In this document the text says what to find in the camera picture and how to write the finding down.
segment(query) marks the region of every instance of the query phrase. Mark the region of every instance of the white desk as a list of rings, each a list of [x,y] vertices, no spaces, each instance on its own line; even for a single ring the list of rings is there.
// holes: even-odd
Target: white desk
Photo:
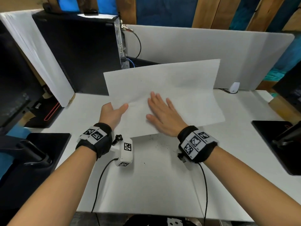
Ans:
[[[252,120],[281,120],[258,92],[239,91],[230,95],[214,90],[226,121],[204,127],[220,146],[248,164],[301,204],[301,177],[288,175],[251,125]],[[58,166],[75,150],[78,136],[98,121],[107,96],[76,94],[45,133],[71,133],[72,137]],[[111,164],[104,173],[95,212],[158,214],[203,217],[206,192],[201,169],[188,171],[175,153],[178,140],[162,134],[133,138],[134,162],[128,168]],[[100,174],[114,157],[101,157],[89,178],[78,211],[91,211]],[[206,167],[207,217],[224,220],[252,219]]]

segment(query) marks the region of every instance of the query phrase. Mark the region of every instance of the blue panel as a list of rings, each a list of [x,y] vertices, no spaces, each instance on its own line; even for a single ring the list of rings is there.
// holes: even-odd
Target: blue panel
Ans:
[[[259,2],[260,0],[241,0],[229,29],[245,31]]]
[[[136,0],[137,24],[191,28],[198,0]]]
[[[62,11],[79,12],[76,0],[58,0]],[[99,12],[102,14],[118,15],[115,0],[97,0]]]
[[[295,33],[295,39],[265,76],[266,81],[279,81],[286,72],[290,71],[301,61],[301,32]]]
[[[19,125],[15,125],[8,133],[8,136],[26,138],[30,131]],[[5,153],[0,153],[0,179],[13,163],[13,157]]]
[[[290,17],[298,9],[300,2],[301,0],[284,0],[266,31],[281,32]]]

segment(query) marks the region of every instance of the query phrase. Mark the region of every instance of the white paper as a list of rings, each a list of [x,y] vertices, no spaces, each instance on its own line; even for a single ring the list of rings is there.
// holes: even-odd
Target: white paper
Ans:
[[[86,18],[98,18],[98,19],[113,19],[116,17],[115,15],[108,15],[108,14],[98,14],[98,15],[90,15],[87,16],[85,14],[78,14],[78,16],[86,17]]]
[[[31,16],[38,11],[40,10],[0,13],[0,20],[55,98],[65,107],[74,91]]]
[[[116,134],[137,137],[159,133],[145,118],[152,114],[150,92],[169,97],[188,125],[204,126],[225,121],[214,95],[213,85],[220,60],[160,64],[104,73],[114,109],[128,103],[115,129]]]

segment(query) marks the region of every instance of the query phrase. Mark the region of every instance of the person's right hand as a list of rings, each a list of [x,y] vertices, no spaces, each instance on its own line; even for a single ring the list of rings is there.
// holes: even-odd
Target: person's right hand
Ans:
[[[146,118],[159,132],[171,137],[177,137],[188,125],[177,113],[169,98],[166,98],[166,102],[167,104],[162,100],[160,94],[151,92],[148,105],[156,116],[147,114]]]

